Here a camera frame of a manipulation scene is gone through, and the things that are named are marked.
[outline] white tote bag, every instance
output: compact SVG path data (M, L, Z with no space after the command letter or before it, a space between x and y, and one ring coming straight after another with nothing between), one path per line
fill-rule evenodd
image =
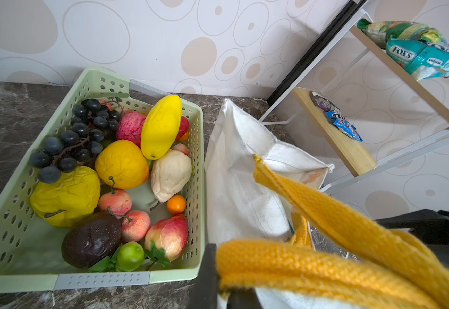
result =
M334 168L278 140L254 117L226 99L210 135L205 159L209 243L219 246L232 239L284 241L291 237L291 205L253 180L254 153L271 170L317 189ZM257 289L257 295L264 309L346 308L331 300L262 288ZM225 300L220 299L219 306L226 308Z

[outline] small orange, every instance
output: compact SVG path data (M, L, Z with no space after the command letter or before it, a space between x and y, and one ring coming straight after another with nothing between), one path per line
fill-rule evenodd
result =
M188 134L188 131L187 131L182 137L180 137L180 139L178 139L178 141L185 141L185 140L187 140L188 139L188 135L189 134Z
M171 214L179 214L185 210L187 201L181 195L175 195L167 201L167 210Z

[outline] grape bunch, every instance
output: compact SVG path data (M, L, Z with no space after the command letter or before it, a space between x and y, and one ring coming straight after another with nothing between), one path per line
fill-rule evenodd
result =
M70 173L77 163L86 163L109 145L118 131L121 114L96 99L86 99L73 107L72 127L59 138L43 141L43 150L31 154L29 163L41 169L37 178L57 182L61 172Z

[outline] yellow lemon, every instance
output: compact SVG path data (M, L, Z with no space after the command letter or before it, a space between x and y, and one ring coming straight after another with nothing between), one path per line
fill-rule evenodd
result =
M140 148L124 139L106 147L97 157L95 166L102 181L108 185L114 181L113 187L117 189L138 187L149 176L149 166Z
M90 216L97 206L101 182L96 172L79 166L61 173L55 183L39 182L30 196L36 214L54 226L72 226Z

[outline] wooden shelf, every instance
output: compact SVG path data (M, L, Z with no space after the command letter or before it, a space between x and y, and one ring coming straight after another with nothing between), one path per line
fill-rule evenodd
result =
M350 32L360 40L377 58L388 66L399 78L401 78L410 88L413 89L427 104L434 109L441 117L449 123L449 109L439 100L436 99L430 92L427 91L418 81L416 81L405 69L403 69L396 61L388 56L379 46L376 45L362 30L353 26Z
M377 161L372 157L364 145L350 137L346 136L326 117L326 113L314 105L309 96L310 90L295 87L293 94L305 107L310 119L314 121L319 129L324 133L327 141L338 156L345 163L348 170L354 177L360 176L377 166Z

